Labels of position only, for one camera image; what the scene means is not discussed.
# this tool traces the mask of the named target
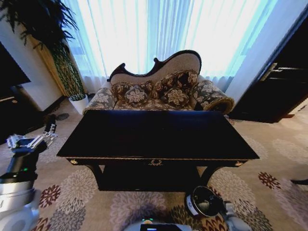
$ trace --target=white wall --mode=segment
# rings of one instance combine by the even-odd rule
[[[278,0],[226,94],[237,103],[288,30],[302,13],[308,0]]]
[[[20,30],[17,28],[14,34],[9,24],[5,20],[2,20],[0,22],[0,31],[1,43],[31,80],[30,83],[22,85],[27,95],[31,97],[34,105],[40,111],[45,110],[59,99],[62,93],[52,79],[39,54],[33,50],[32,44],[29,42],[24,46],[24,42],[20,40]]]

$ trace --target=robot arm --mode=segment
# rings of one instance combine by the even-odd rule
[[[36,163],[57,137],[55,116],[51,116],[43,134],[34,139],[13,135],[7,139],[14,153],[5,174],[0,177],[0,231],[28,231],[39,218],[41,192],[33,188],[37,179]]]

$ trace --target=door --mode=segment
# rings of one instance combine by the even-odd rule
[[[265,74],[240,99],[231,118],[278,122],[308,97],[308,18]]]

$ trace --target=floral carpet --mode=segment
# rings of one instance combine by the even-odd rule
[[[148,216],[188,224],[193,230],[227,230],[221,216],[193,219],[184,208],[184,193],[98,191],[90,170],[55,156],[82,116],[68,101],[54,113],[70,116],[57,122],[59,138],[39,156],[35,187],[42,196],[35,231],[121,231]],[[220,169],[210,181],[212,190],[231,201],[254,231],[308,231],[308,186],[290,182],[308,178],[308,109],[276,124],[230,122],[260,159]],[[100,145],[103,149],[108,144]],[[6,145],[0,145],[1,173],[11,156]]]

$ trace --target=sofa cushion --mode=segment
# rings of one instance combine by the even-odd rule
[[[194,70],[182,70],[174,72],[173,74],[176,76],[177,87],[182,89],[186,94],[190,92],[191,88],[196,84],[198,79],[198,73]]]
[[[153,90],[153,82],[151,80],[145,81],[144,83],[138,83],[138,86],[147,94],[150,94]]]
[[[189,101],[189,97],[180,88],[171,88],[162,96],[161,100],[176,108],[183,108]]]
[[[112,91],[115,93],[118,100],[124,100],[126,92],[132,87],[131,83],[119,82],[112,86]]]
[[[192,107],[187,104],[183,108],[176,108],[161,100],[149,98],[147,102],[140,107],[133,107],[125,100],[119,100],[116,102],[114,110],[138,110],[138,111],[192,111]]]
[[[196,84],[197,79],[198,73],[194,70],[180,70],[173,72],[155,84],[151,97],[159,99],[174,86],[182,89],[186,94],[189,94],[193,85]]]
[[[153,99],[160,99],[176,82],[176,76],[172,73],[158,81],[151,93]]]
[[[148,95],[138,85],[135,85],[125,93],[125,100],[133,107],[139,107],[145,103]]]

